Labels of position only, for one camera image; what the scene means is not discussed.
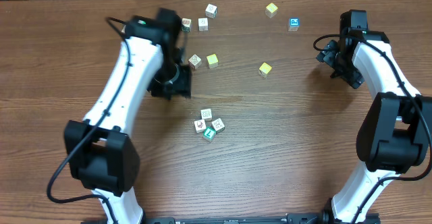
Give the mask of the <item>blue block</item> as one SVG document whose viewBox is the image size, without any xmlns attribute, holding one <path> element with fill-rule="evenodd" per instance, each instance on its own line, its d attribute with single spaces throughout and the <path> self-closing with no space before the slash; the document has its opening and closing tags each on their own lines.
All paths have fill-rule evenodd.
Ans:
<svg viewBox="0 0 432 224">
<path fill-rule="evenodd" d="M 288 23 L 288 31 L 295 32 L 300 27 L 300 20 L 298 18 L 290 18 Z"/>
<path fill-rule="evenodd" d="M 201 109 L 200 114 L 201 114 L 201 119 L 205 121 L 211 121 L 213 118 L 211 109 Z"/>
</svg>

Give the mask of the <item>acorn wooden block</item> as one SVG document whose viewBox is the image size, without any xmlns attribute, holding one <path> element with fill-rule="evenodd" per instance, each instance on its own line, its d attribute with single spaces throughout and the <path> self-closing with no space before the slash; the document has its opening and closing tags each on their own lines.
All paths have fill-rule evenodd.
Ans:
<svg viewBox="0 0 432 224">
<path fill-rule="evenodd" d="M 194 121 L 194 127 L 196 130 L 196 133 L 202 133 L 206 130 L 207 125 L 206 125 L 204 119 L 199 119 L 199 120 Z"/>
</svg>

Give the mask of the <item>green top block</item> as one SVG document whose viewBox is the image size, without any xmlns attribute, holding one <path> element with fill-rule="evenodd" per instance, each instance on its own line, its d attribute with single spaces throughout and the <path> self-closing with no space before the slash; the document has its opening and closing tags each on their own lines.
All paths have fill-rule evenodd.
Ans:
<svg viewBox="0 0 432 224">
<path fill-rule="evenodd" d="M 213 139 L 215 138 L 216 134 L 217 134 L 217 132 L 212 127 L 207 127 L 204 130 L 202 136 L 205 140 L 212 142 Z"/>
</svg>

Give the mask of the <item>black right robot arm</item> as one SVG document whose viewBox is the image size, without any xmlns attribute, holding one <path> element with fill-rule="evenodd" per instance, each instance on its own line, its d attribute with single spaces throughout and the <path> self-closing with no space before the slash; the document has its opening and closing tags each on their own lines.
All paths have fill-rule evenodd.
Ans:
<svg viewBox="0 0 432 224">
<path fill-rule="evenodd" d="M 339 34 L 328 35 L 317 60 L 353 88 L 366 84 L 373 103 L 356 137 L 359 162 L 344 187 L 330 198 L 314 223 L 378 223 L 368 210 L 392 181 L 418 181 L 406 172 L 431 155 L 431 97 L 423 96 L 399 68 L 388 37 L 369 30 L 367 13 L 340 16 Z"/>
</svg>

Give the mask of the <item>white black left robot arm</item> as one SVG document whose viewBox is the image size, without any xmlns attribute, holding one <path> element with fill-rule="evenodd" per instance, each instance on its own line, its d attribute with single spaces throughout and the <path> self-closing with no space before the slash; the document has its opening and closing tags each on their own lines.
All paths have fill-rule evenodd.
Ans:
<svg viewBox="0 0 432 224">
<path fill-rule="evenodd" d="M 184 47 L 176 46 L 181 17 L 161 8 L 154 19 L 132 16 L 117 30 L 122 42 L 113 71 L 92 109 L 64 130 L 68 165 L 74 179 L 99 199 L 105 223 L 145 223 L 134 192 L 140 157 L 130 136 L 147 92 L 167 100 L 191 96 L 191 69 L 183 64 Z"/>
</svg>

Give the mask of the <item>white block red sides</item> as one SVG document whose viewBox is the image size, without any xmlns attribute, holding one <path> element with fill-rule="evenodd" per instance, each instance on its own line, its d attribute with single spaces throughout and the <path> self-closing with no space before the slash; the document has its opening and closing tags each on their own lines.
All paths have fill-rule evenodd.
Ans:
<svg viewBox="0 0 432 224">
<path fill-rule="evenodd" d="M 198 55 L 193 54 L 193 56 L 188 60 L 188 65 L 192 69 L 196 70 L 202 65 L 202 59 Z"/>
</svg>

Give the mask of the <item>yellow top block centre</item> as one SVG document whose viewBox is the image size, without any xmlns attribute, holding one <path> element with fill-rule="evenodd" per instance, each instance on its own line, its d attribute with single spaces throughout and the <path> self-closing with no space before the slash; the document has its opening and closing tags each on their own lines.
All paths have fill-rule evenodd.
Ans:
<svg viewBox="0 0 432 224">
<path fill-rule="evenodd" d="M 219 60 L 218 60 L 216 54 L 208 55 L 207 56 L 207 62 L 208 62 L 210 69 L 217 67 L 219 65 Z"/>
</svg>

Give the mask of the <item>yellow block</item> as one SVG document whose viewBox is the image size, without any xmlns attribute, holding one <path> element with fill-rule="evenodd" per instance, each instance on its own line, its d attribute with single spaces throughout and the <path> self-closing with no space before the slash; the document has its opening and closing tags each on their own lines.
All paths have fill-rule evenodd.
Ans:
<svg viewBox="0 0 432 224">
<path fill-rule="evenodd" d="M 265 8 L 265 15 L 268 18 L 272 18 L 277 14 L 278 6 L 276 6 L 274 3 L 270 3 Z"/>
<path fill-rule="evenodd" d="M 269 74 L 269 72 L 272 70 L 272 67 L 268 63 L 263 63 L 259 68 L 259 74 L 266 78 Z"/>
<path fill-rule="evenodd" d="M 208 62 L 210 69 L 217 67 L 219 65 L 219 60 L 218 60 L 216 54 L 208 55 L 207 56 L 207 62 Z"/>
</svg>

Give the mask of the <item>blue top block right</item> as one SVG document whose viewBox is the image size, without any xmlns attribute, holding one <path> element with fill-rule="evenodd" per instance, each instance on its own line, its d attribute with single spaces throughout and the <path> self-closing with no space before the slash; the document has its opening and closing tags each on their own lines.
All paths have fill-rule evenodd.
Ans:
<svg viewBox="0 0 432 224">
<path fill-rule="evenodd" d="M 288 31 L 295 32 L 300 27 L 300 20 L 298 18 L 290 18 L 288 23 Z"/>
</svg>

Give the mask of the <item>green sided block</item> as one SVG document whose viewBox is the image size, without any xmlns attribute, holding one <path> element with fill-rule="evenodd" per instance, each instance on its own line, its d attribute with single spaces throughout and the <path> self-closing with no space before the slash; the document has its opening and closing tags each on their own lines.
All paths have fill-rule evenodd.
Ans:
<svg viewBox="0 0 432 224">
<path fill-rule="evenodd" d="M 182 31 L 190 32 L 192 26 L 192 20 L 188 18 L 182 18 Z"/>
</svg>

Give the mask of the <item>yellow block lower right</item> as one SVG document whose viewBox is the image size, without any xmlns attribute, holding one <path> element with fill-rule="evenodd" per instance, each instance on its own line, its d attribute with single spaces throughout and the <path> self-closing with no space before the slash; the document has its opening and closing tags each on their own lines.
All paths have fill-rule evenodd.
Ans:
<svg viewBox="0 0 432 224">
<path fill-rule="evenodd" d="M 266 78 L 269 74 L 269 72 L 272 70 L 272 67 L 268 63 L 263 63 L 259 68 L 259 74 Z"/>
</svg>

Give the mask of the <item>white block top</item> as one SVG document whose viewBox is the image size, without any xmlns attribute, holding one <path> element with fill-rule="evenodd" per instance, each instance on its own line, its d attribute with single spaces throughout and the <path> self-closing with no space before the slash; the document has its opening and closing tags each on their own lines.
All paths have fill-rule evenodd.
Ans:
<svg viewBox="0 0 432 224">
<path fill-rule="evenodd" d="M 213 4 L 208 4 L 205 10 L 205 15 L 208 18 L 214 19 L 217 15 L 217 6 Z"/>
</svg>

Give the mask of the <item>yellow block top right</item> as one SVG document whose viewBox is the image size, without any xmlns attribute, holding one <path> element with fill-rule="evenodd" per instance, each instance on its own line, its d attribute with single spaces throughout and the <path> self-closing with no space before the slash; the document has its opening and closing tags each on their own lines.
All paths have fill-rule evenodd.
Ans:
<svg viewBox="0 0 432 224">
<path fill-rule="evenodd" d="M 268 18 L 272 18 L 277 14 L 278 6 L 276 6 L 274 3 L 270 3 L 265 8 L 265 15 Z"/>
</svg>

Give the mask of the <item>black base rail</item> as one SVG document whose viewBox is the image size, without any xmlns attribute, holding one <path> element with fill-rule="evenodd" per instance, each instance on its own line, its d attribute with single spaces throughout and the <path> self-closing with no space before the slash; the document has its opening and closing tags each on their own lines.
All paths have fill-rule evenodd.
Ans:
<svg viewBox="0 0 432 224">
<path fill-rule="evenodd" d="M 145 218 L 142 224 L 340 224 L 325 213 L 296 213 L 282 217 L 243 217 L 243 218 L 199 218 L 174 219 L 173 217 Z"/>
</svg>

